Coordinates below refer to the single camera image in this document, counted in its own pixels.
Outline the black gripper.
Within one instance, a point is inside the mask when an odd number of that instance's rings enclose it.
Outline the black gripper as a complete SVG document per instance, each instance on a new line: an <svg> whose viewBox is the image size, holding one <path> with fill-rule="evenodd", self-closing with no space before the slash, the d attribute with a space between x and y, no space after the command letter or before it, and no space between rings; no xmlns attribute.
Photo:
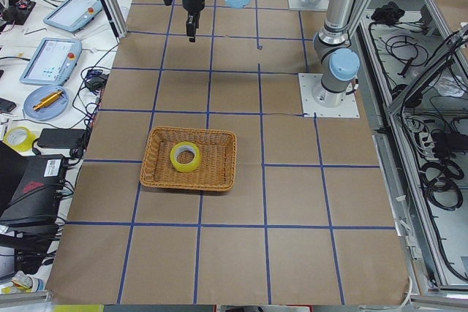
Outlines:
<svg viewBox="0 0 468 312"><path fill-rule="evenodd" d="M190 42L196 41L199 28L200 13L205 8L205 0L182 0L183 8L187 11L186 35Z"/></svg>

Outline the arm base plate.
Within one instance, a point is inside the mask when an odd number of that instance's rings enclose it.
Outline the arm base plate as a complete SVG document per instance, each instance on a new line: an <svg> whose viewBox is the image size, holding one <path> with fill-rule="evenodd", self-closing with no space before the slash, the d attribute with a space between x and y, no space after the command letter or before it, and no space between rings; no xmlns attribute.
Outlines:
<svg viewBox="0 0 468 312"><path fill-rule="evenodd" d="M331 93L322 86L322 74L299 73L303 115L309 118L360 118L352 84L341 93Z"/></svg>

